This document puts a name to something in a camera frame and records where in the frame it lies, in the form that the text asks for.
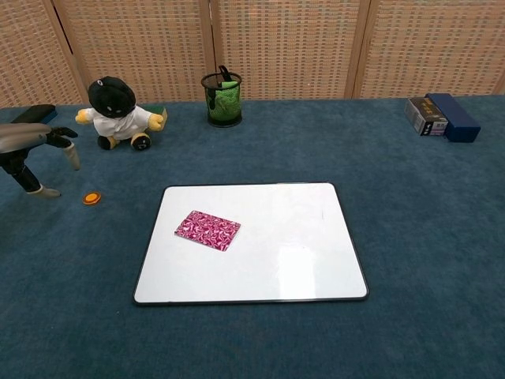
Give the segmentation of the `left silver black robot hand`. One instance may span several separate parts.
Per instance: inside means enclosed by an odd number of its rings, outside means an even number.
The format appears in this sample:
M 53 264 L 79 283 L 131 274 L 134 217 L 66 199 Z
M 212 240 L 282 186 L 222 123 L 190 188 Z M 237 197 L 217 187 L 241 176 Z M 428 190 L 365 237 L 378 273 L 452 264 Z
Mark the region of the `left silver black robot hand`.
M 1 168 L 28 194 L 41 198 L 60 197 L 56 189 L 47 188 L 25 164 L 29 152 L 41 145 L 60 148 L 71 167 L 80 170 L 80 158 L 73 138 L 78 134 L 68 127 L 50 127 L 43 123 L 1 124 Z

